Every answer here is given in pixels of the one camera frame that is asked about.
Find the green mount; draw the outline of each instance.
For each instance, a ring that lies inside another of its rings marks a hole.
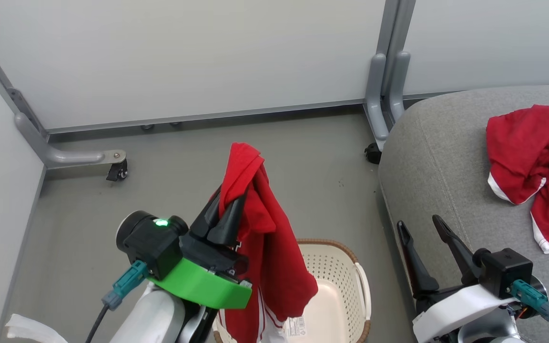
[[[243,309],[251,297],[250,287],[209,273],[185,258],[163,280],[151,276],[148,280],[176,297],[218,310]]]

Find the white price tag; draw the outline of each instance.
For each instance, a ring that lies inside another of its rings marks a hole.
[[[306,324],[304,317],[288,318],[283,325],[287,337],[306,336]]]

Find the red garment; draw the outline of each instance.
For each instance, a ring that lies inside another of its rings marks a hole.
[[[536,194],[533,234],[549,253],[549,106],[489,119],[486,145],[492,165],[488,183],[497,196],[521,204]]]
[[[247,143],[233,143],[220,195],[221,216],[249,186],[237,251],[249,258],[249,270],[242,277],[252,282],[253,293],[244,310],[220,311],[222,325],[238,343],[260,341],[267,325],[281,327],[288,317],[301,316],[317,291],[259,154]]]

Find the metal frame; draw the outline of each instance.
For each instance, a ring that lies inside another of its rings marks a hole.
[[[94,130],[104,130],[104,129],[119,129],[119,128],[128,128],[131,126],[151,126],[154,124],[168,124],[168,123],[182,123],[185,121],[197,121],[197,120],[211,120],[211,119],[223,119],[223,118],[233,118],[233,117],[244,117],[246,115],[261,115],[269,113],[281,113],[286,111],[304,111],[311,109],[320,109],[327,107],[336,107],[336,106],[349,106],[349,105],[358,105],[364,102],[364,99],[352,99],[352,100],[341,100],[341,101],[332,101],[332,102],[319,102],[316,104],[305,104],[305,105],[292,105],[292,106],[281,106],[281,107],[270,107],[266,109],[251,109],[244,111],[225,111],[220,113],[208,113],[208,114],[196,114],[196,115],[183,115],[180,117],[166,117],[166,118],[156,118],[156,119],[141,119],[141,120],[131,120],[131,121],[119,121],[116,123],[103,123],[103,124],[89,124],[82,126],[68,126],[65,128],[54,128],[48,129],[48,134],[67,134],[70,132],[84,132],[84,131],[94,131]]]
[[[388,137],[387,119],[392,125],[404,113],[403,90],[410,53],[403,48],[415,3],[416,0],[385,2],[378,46],[370,64],[364,108],[380,150]]]
[[[17,129],[46,168],[120,163],[126,159],[124,150],[62,151],[48,145],[48,132],[41,125],[22,93],[12,86],[1,66],[0,94],[15,114],[14,122]]]

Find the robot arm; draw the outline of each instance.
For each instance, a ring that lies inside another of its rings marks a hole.
[[[251,283],[237,275],[247,271],[248,259],[234,249],[244,198],[220,218],[218,189],[190,230],[179,217],[161,219],[144,211],[122,221],[116,245],[131,267],[102,299],[104,311],[115,310],[145,278],[156,287],[140,298],[112,343],[204,343],[220,309],[247,305]]]
[[[532,276],[532,262],[510,248],[474,254],[438,215],[433,222],[461,271],[461,285],[439,289],[414,249],[403,222],[397,225],[417,316],[419,343],[522,342],[517,319],[541,315],[549,321],[545,287]]]

